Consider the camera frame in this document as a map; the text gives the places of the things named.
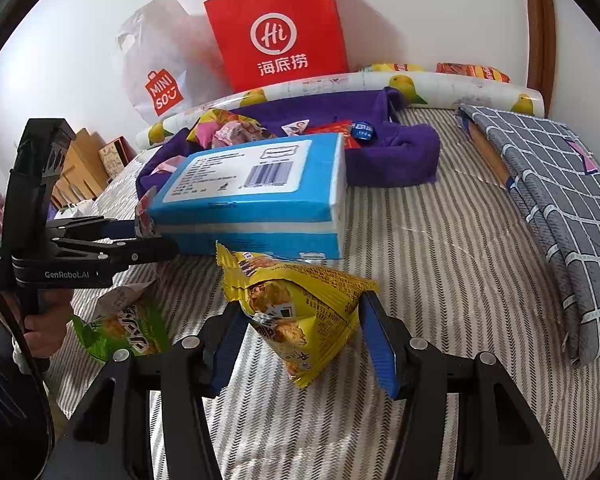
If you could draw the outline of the person's left hand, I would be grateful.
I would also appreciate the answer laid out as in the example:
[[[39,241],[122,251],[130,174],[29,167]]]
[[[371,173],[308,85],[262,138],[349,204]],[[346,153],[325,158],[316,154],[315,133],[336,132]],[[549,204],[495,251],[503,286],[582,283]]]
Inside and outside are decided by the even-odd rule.
[[[73,315],[73,294],[72,289],[37,290],[35,298],[41,311],[33,314],[14,294],[2,292],[34,358],[48,359],[61,348]]]

